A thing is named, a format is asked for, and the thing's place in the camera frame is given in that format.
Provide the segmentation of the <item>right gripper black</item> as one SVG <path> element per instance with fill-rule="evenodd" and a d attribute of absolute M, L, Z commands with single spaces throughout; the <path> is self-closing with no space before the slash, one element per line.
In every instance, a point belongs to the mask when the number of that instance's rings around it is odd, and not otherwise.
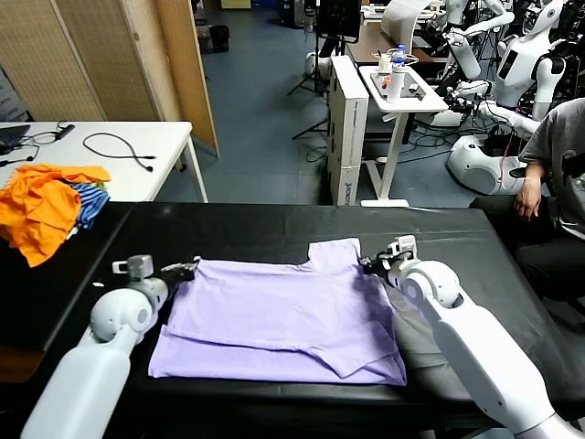
<path fill-rule="evenodd" d="M 369 257 L 360 257 L 359 264 L 364 268 L 364 274 L 375 275 L 385 283 L 392 283 L 392 266 L 397 260 L 389 253 L 379 253 L 374 260 Z"/>

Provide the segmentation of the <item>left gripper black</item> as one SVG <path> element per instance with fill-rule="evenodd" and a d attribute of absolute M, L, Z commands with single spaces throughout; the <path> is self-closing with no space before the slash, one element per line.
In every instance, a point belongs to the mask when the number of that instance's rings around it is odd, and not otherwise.
<path fill-rule="evenodd" d="M 199 262 L 199 258 L 194 258 L 190 262 L 169 264 L 157 273 L 157 278 L 163 281 L 167 288 L 177 288 L 181 282 L 192 282 L 194 280 L 194 270 L 197 268 Z"/>

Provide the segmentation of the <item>person's bare hand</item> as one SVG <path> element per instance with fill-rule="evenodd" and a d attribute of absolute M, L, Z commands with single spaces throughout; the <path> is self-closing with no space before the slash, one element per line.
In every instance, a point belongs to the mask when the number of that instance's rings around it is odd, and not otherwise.
<path fill-rule="evenodd" d="M 538 176 L 526 176 L 524 184 L 516 196 L 515 210 L 525 221 L 538 216 L 541 201 L 541 180 Z"/>

